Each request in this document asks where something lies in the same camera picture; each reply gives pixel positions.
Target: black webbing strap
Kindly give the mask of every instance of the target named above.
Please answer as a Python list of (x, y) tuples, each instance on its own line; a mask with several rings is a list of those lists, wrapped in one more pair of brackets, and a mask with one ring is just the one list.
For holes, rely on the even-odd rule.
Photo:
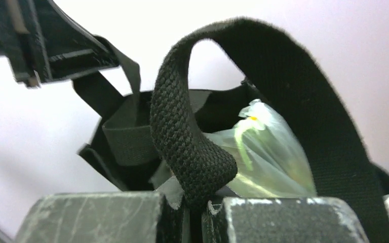
[(375, 168), (375, 172), (378, 175), (378, 179), (381, 183), (383, 194), (388, 195), (389, 194), (389, 173), (383, 168), (381, 168), (380, 166), (374, 163), (372, 164)]
[[(107, 40), (103, 38), (100, 38), (100, 40), (114, 53), (126, 74), (133, 92), (128, 109), (131, 113), (136, 113), (141, 83), (139, 65), (121, 53)], [(79, 151), (79, 155), (101, 175), (123, 190), (125, 189), (125, 185), (121, 181), (122, 171), (118, 168), (102, 126), (114, 115), (126, 98), (99, 71), (76, 78), (72, 83), (75, 92), (102, 117), (91, 145), (86, 144)]]
[[(139, 64), (120, 52), (106, 39), (101, 38), (114, 53), (132, 89), (131, 110), (137, 110), (141, 86)], [(122, 103), (121, 94), (98, 71), (72, 80), (75, 92), (101, 117), (110, 116)]]
[(203, 39), (218, 43), (286, 119), (305, 150), (319, 196), (345, 200), (371, 243), (389, 242), (378, 178), (326, 77), (284, 32), (245, 18), (214, 23), (184, 37), (159, 70), (151, 100), (152, 138), (180, 181), (189, 206), (204, 208), (207, 199), (237, 173), (232, 156), (203, 136), (189, 106), (190, 54)]

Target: gray foam block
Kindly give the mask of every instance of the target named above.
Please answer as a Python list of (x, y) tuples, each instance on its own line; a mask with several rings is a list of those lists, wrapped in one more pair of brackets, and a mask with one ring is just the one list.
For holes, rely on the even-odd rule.
[(171, 180), (150, 192), (46, 196), (29, 211), (16, 243), (181, 243), (187, 231), (182, 189)]
[(204, 243), (366, 243), (352, 209), (336, 198), (242, 199), (208, 203)]

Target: black fabric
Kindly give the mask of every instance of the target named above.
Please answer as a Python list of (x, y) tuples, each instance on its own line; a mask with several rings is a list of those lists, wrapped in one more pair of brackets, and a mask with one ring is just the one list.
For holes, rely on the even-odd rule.
[(234, 159), (203, 136), (190, 109), (190, 53), (203, 39), (218, 43), (286, 119), (305, 150), (319, 195), (345, 200), (372, 243), (389, 242), (378, 177), (326, 77), (284, 32), (244, 18), (214, 23), (184, 37), (159, 69), (151, 100), (152, 139), (191, 209), (203, 208), (237, 173)]
[[(116, 142), (116, 140), (127, 141), (125, 137), (131, 133), (135, 134), (132, 142), (135, 140), (144, 143), (151, 141), (149, 128), (141, 127), (141, 132), (133, 131), (139, 130), (139, 127), (135, 127), (135, 119), (138, 114), (139, 100), (145, 98), (145, 96), (141, 96), (139, 91), (141, 82), (139, 65), (117, 50), (107, 40), (98, 36), (97, 38), (115, 54), (115, 58), (126, 74), (133, 94), (123, 97), (99, 72), (72, 81), (75, 92), (102, 117), (91, 145), (85, 145), (79, 151), (79, 155), (121, 190), (153, 190), (148, 180), (160, 164), (157, 153), (149, 160), (141, 156), (133, 158), (130, 157), (133, 154), (133, 147), (119, 147), (120, 144)], [(109, 130), (112, 128), (108, 129), (107, 124), (115, 123), (115, 119), (120, 119), (120, 117), (126, 118), (124, 128), (128, 128), (127, 132), (110, 132)], [(144, 146), (137, 149), (137, 152), (142, 154), (154, 151), (155, 153), (151, 142), (150, 146), (151, 148), (147, 151), (143, 149)]]
[(378, 175), (378, 179), (381, 183), (381, 188), (383, 190), (383, 195), (389, 194), (389, 173), (381, 168), (380, 166), (373, 164), (376, 174)]

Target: black plastic piece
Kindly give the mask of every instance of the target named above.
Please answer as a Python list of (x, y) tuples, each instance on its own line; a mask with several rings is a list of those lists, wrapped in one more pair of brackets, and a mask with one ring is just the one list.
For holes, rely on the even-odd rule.
[(118, 66), (103, 40), (52, 0), (0, 0), (0, 55), (8, 57), (16, 81), (27, 86)]

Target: gray block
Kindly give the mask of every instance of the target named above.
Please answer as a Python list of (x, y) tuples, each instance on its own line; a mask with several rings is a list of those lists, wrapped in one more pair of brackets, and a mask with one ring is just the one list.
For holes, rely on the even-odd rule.
[(46, 196), (29, 211), (16, 242), (180, 243), (182, 195), (168, 197), (170, 204), (159, 191)]
[(352, 209), (336, 198), (242, 199), (208, 203), (204, 243), (365, 243)]

